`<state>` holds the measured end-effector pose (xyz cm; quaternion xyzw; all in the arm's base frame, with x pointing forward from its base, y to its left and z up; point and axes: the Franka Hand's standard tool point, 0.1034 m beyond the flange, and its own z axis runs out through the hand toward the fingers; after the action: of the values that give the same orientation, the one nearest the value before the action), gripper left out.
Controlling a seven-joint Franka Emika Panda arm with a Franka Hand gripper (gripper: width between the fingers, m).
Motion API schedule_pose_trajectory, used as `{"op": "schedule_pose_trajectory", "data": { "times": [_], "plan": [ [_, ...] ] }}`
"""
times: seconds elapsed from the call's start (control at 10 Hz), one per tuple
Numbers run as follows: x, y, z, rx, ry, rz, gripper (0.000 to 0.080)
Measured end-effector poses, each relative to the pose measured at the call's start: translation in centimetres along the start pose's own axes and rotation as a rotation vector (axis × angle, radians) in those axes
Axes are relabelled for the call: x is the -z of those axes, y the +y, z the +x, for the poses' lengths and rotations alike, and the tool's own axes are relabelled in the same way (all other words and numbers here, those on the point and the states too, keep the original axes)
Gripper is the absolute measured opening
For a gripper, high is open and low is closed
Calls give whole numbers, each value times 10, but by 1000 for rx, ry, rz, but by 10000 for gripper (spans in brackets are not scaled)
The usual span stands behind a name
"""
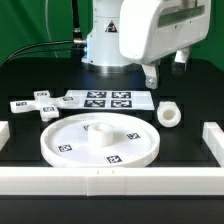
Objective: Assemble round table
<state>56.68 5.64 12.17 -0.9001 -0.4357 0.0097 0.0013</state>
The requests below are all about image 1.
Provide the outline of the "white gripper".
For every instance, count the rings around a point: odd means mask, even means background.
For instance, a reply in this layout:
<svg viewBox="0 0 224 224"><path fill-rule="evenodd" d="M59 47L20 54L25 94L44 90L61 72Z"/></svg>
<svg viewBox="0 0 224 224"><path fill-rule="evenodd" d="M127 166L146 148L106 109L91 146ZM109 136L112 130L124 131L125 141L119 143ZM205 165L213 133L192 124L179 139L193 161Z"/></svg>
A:
<svg viewBox="0 0 224 224"><path fill-rule="evenodd" d="M172 73L186 71L191 49L185 47L207 36L210 12L211 0L124 0L120 52L130 62L145 64L147 88L158 87L158 66L150 63L175 51Z"/></svg>

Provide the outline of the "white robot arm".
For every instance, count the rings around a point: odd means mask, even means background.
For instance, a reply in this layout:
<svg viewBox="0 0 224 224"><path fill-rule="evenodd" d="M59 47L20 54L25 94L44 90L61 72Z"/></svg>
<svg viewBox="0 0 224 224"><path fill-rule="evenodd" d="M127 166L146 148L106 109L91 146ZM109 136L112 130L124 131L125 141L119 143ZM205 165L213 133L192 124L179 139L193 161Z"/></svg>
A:
<svg viewBox="0 0 224 224"><path fill-rule="evenodd" d="M92 0L93 28L82 63L100 73L141 67L145 85L159 84L160 59L174 54L186 69L193 44L208 34L211 0Z"/></svg>

